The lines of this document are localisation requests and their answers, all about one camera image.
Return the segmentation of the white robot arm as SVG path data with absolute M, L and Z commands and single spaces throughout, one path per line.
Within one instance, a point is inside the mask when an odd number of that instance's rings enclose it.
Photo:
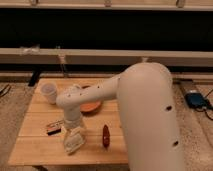
M 170 71 L 159 63 L 138 63 L 85 89 L 69 88 L 56 104 L 67 127 L 83 103 L 115 99 L 130 171 L 185 171 Z

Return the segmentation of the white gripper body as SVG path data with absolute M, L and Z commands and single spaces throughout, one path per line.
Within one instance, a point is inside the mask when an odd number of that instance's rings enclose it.
M 64 119 L 63 128 L 67 132 L 71 131 L 85 131 L 86 127 L 82 117 L 75 120 Z

